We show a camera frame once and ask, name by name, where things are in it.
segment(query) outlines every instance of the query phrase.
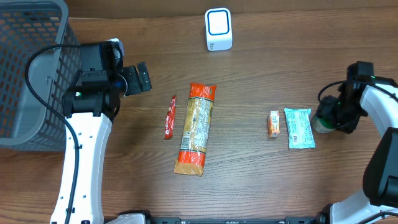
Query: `red wrapper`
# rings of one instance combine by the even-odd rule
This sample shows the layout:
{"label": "red wrapper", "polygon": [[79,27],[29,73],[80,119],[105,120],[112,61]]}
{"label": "red wrapper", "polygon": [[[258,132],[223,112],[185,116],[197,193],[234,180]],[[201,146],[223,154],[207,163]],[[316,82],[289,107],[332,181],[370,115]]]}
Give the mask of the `red wrapper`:
{"label": "red wrapper", "polygon": [[173,137],[174,119],[175,119],[175,95],[172,97],[172,101],[170,102],[169,106],[169,111],[167,112],[164,139],[170,139]]}

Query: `wire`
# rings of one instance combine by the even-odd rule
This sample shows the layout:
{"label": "wire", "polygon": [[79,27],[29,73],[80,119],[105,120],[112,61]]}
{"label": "wire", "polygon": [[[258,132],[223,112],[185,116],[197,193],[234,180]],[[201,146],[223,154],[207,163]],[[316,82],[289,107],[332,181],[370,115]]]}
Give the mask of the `wire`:
{"label": "wire", "polygon": [[380,91],[382,91],[383,93],[389,95],[391,98],[393,98],[393,99],[398,103],[398,98],[397,98],[397,96],[396,96],[395,93],[390,93],[389,91],[387,91],[387,90],[385,90],[385,89],[383,89],[383,88],[381,88],[381,87],[379,87],[379,86],[377,86],[377,85],[375,85],[375,84],[373,84],[373,83],[361,82],[361,81],[355,81],[355,80],[338,81],[338,82],[334,82],[334,83],[331,83],[331,84],[329,84],[329,85],[323,87],[323,88],[321,89],[321,91],[318,93],[318,101],[319,101],[319,103],[325,104],[325,103],[323,103],[323,102],[321,101],[321,95],[322,95],[322,93],[323,93],[326,89],[328,89],[329,87],[334,86],[334,85],[339,85],[339,84],[351,84],[351,83],[357,83],[357,84],[362,84],[362,85],[371,86],[371,87],[373,87],[373,88],[375,88],[375,89],[377,89],[377,90],[380,90]]}
{"label": "wire", "polygon": [[374,214],[374,215],[372,215],[371,217],[369,217],[369,218],[367,218],[365,220],[360,221],[357,224],[366,224],[366,223],[369,223],[369,222],[371,222],[371,221],[373,221],[373,220],[375,220],[375,219],[377,219],[379,217],[384,219],[386,215],[398,217],[398,213],[394,213],[394,212],[379,212],[379,213]]}
{"label": "wire", "polygon": [[72,214],[72,209],[73,209],[73,199],[75,198],[75,190],[76,190],[76,182],[77,182],[77,173],[79,170],[79,142],[77,139],[77,135],[75,131],[73,130],[72,126],[69,124],[69,122],[65,119],[65,117],[60,114],[58,111],[53,109],[47,102],[45,102],[41,97],[35,92],[33,89],[32,85],[30,84],[29,81],[29,67],[33,60],[40,55],[41,53],[45,52],[46,50],[49,49],[54,49],[58,47],[77,47],[79,48],[80,45],[72,45],[72,44],[55,44],[55,45],[49,45],[46,46],[40,50],[38,50],[36,53],[34,53],[30,59],[27,61],[26,66],[25,66],[25,82],[26,85],[29,89],[29,91],[32,93],[32,95],[41,103],[43,104],[51,113],[53,113],[59,120],[62,121],[62,123],[65,124],[65,126],[69,129],[70,133],[72,134],[73,142],[75,143],[75,169],[73,171],[73,179],[72,179],[72,187],[70,189],[70,196],[69,196],[69,203],[68,203],[68,208],[67,208],[67,215],[65,218],[65,224],[69,223],[70,220],[70,215]]}

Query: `white box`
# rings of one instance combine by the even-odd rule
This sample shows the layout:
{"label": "white box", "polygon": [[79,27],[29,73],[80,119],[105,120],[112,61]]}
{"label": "white box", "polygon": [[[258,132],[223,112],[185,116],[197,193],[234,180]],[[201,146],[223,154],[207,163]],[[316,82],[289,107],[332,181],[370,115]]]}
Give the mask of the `white box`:
{"label": "white box", "polygon": [[205,24],[209,51],[228,50],[232,47],[231,13],[227,8],[207,10]]}

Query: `plastic crate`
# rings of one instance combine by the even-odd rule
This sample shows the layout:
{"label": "plastic crate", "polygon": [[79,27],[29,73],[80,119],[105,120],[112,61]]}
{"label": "plastic crate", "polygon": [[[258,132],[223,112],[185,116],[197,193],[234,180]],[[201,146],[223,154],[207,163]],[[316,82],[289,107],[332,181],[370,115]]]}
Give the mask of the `plastic crate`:
{"label": "plastic crate", "polygon": [[[23,151],[65,150],[65,125],[28,90],[24,70],[37,50],[78,44],[62,0],[0,2],[0,146]],[[62,112],[61,99],[81,67],[77,48],[39,55],[29,68],[34,90]]]}

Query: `small orange box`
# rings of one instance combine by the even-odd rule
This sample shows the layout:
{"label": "small orange box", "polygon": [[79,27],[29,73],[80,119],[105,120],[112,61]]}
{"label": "small orange box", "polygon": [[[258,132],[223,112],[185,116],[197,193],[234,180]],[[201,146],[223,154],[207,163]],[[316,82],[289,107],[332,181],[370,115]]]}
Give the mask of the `small orange box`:
{"label": "small orange box", "polygon": [[268,136],[276,138],[279,134],[279,111],[271,111],[268,117]]}

